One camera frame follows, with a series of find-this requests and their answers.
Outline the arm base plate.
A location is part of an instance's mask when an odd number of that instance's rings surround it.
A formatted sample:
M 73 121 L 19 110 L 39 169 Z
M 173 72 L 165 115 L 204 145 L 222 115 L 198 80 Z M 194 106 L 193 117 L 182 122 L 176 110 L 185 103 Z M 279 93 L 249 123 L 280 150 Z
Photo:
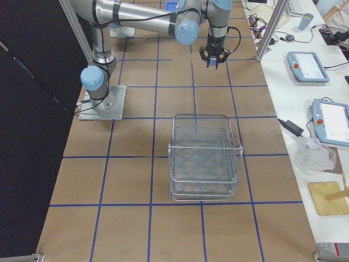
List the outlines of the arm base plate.
M 133 38 L 135 29 L 131 27 L 112 27 L 110 26 L 111 38 Z
M 94 100 L 94 104 L 91 103 L 88 92 L 85 92 L 84 100 L 86 103 L 82 104 L 79 113 L 80 121 L 109 121 L 109 120 L 122 120 L 124 111 L 124 102 L 127 92 L 127 86 L 111 86 L 109 89 L 109 95 L 104 101 L 97 107 L 93 108 L 98 102 Z

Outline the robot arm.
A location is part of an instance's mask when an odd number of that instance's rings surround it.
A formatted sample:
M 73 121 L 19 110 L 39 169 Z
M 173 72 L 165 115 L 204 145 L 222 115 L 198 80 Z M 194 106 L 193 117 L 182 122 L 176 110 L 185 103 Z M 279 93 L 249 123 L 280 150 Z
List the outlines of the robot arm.
M 179 1 L 176 11 L 144 7 L 123 1 L 71 1 L 73 10 L 89 23 L 92 34 L 92 65 L 80 75 L 89 95 L 88 112 L 106 113 L 116 106 L 110 86 L 117 59 L 111 51 L 110 25 L 167 34 L 182 45 L 194 43 L 203 20 L 209 23 L 207 44 L 199 50 L 206 64 L 224 63 L 231 52 L 224 48 L 231 1 Z

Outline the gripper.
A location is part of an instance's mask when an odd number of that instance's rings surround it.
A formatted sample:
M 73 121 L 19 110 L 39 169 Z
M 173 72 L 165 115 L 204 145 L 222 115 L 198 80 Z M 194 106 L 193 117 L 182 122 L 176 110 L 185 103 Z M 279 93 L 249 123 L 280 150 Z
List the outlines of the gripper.
M 216 69 L 219 63 L 224 63 L 229 57 L 229 50 L 225 50 L 224 48 L 225 38 L 225 36 L 217 38 L 209 34 L 207 36 L 206 46 L 200 47 L 199 53 L 201 60 L 206 62 L 207 68 L 213 65 L 213 59 L 211 57 L 216 57 L 214 58 Z

